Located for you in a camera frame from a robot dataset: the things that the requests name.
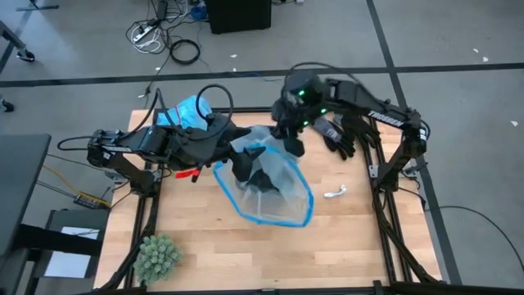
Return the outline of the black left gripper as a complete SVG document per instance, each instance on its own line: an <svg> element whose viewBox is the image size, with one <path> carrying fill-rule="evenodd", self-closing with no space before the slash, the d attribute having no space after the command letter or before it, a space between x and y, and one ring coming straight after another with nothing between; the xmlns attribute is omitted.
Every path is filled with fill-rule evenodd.
<svg viewBox="0 0 524 295"><path fill-rule="evenodd" d="M235 152L231 142L250 132L251 128L236 127L227 118L212 118L208 130L177 128L175 169L202 168L231 157L234 176L238 181L246 182L251 175L253 160L260 156L266 147L245 147L241 152Z"/></svg>

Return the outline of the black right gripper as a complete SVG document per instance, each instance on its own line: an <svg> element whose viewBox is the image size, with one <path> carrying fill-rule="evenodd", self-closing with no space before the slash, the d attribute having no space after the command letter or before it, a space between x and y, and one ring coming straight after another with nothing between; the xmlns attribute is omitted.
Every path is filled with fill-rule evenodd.
<svg viewBox="0 0 524 295"><path fill-rule="evenodd" d="M328 85L313 73L293 73L284 80L280 98L273 104L273 135L285 138L285 150L295 157L305 154L298 133L327 111Z"/></svg>

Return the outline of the clear blue-rimmed trash bag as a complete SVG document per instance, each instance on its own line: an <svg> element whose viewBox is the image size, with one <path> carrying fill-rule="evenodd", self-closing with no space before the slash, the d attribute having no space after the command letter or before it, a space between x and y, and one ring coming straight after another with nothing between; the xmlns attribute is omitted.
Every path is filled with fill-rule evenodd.
<svg viewBox="0 0 524 295"><path fill-rule="evenodd" d="M237 214L259 225L305 227L313 214L314 195L298 166L299 158L287 152L267 125L231 142L236 152L263 148L253 160L246 182L233 174L233 162L218 162L214 177Z"/></svg>

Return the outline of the blue plastic trash bag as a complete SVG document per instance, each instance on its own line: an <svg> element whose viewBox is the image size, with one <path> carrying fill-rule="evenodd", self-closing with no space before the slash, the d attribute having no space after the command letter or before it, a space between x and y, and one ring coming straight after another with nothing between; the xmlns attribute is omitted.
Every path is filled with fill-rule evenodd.
<svg viewBox="0 0 524 295"><path fill-rule="evenodd" d="M197 103L197 96L192 95L189 98L178 103L175 107L168 110L168 115L175 125L180 125L182 128L193 128L207 130L208 124L205 119L202 119L197 111L206 117L212 112L212 109L204 97L201 97Z"/></svg>

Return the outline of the grey and black work glove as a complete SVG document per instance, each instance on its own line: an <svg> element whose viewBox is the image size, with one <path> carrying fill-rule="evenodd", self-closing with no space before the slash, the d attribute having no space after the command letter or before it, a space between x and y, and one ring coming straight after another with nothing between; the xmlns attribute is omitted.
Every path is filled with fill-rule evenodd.
<svg viewBox="0 0 524 295"><path fill-rule="evenodd" d="M354 156L355 136L352 133L346 133L337 124L324 118L318 118L312 127L323 137L327 148L331 152L338 152L343 161Z"/></svg>

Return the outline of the small white crumpled wrapper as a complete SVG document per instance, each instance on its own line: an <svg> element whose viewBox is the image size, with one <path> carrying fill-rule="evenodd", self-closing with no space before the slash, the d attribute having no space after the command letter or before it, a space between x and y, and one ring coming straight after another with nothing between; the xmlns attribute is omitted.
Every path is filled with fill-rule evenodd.
<svg viewBox="0 0 524 295"><path fill-rule="evenodd" d="M323 196L328 197L328 198L338 197L338 196L345 194L346 192L347 192L347 187L343 184L340 186L340 188L336 192L328 192L328 193L325 193Z"/></svg>

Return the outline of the black box on floor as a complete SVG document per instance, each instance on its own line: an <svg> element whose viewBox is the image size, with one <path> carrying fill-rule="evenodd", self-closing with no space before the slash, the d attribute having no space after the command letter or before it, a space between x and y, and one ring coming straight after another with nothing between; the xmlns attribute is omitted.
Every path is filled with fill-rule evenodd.
<svg viewBox="0 0 524 295"><path fill-rule="evenodd" d="M271 0L204 0L213 34L271 27Z"/></svg>

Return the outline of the small green artificial plant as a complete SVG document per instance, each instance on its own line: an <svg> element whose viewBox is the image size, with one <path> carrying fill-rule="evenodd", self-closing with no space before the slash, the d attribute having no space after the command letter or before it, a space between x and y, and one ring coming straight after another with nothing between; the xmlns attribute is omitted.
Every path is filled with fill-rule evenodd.
<svg viewBox="0 0 524 295"><path fill-rule="evenodd" d="M170 236L158 234L145 237L133 263L136 279L146 286L161 279L168 279L182 259L180 248Z"/></svg>

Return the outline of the white power strip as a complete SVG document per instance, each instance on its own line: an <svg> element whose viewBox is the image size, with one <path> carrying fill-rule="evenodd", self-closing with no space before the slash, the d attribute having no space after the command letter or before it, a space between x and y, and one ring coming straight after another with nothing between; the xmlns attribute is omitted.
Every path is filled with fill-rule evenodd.
<svg viewBox="0 0 524 295"><path fill-rule="evenodd" d="M157 25L137 25L131 32L131 41L132 43L138 43L143 38L145 38L151 32L157 30Z"/></svg>

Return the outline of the white paper sheet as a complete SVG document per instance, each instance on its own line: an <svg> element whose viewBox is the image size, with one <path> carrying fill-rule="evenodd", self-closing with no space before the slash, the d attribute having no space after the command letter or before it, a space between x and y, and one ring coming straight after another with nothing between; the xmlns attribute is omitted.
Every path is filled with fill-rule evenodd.
<svg viewBox="0 0 524 295"><path fill-rule="evenodd" d="M80 227L64 226L61 229L63 234L80 236L83 238L97 239L100 234L99 229L89 229ZM84 254L74 254L68 252L54 251L51 254L44 277L85 279L88 277L88 268L91 256Z"/></svg>

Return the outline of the dark grey desk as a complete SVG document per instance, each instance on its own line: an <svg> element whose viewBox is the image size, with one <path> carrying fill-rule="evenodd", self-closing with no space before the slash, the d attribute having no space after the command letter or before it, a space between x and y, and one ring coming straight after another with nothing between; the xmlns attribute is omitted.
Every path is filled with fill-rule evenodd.
<svg viewBox="0 0 524 295"><path fill-rule="evenodd" d="M50 141L49 134L0 135L0 256L11 249Z"/></svg>

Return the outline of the black aluminium table frame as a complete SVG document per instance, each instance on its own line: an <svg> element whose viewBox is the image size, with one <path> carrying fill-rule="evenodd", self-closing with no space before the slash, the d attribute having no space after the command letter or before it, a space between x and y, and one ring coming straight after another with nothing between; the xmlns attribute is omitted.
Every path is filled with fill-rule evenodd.
<svg viewBox="0 0 524 295"><path fill-rule="evenodd" d="M148 292L371 287L374 280L388 285L362 150L342 161L313 130L301 137L306 154L300 169L314 194L314 214L304 228L241 218L212 169L204 168L195 184L190 178L162 180L155 231L179 245L183 260ZM323 196L343 184L345 194ZM405 191L393 196L405 245L429 275L443 279L421 201ZM147 222L151 201L129 195L109 214L95 288L123 262L132 234Z"/></svg>

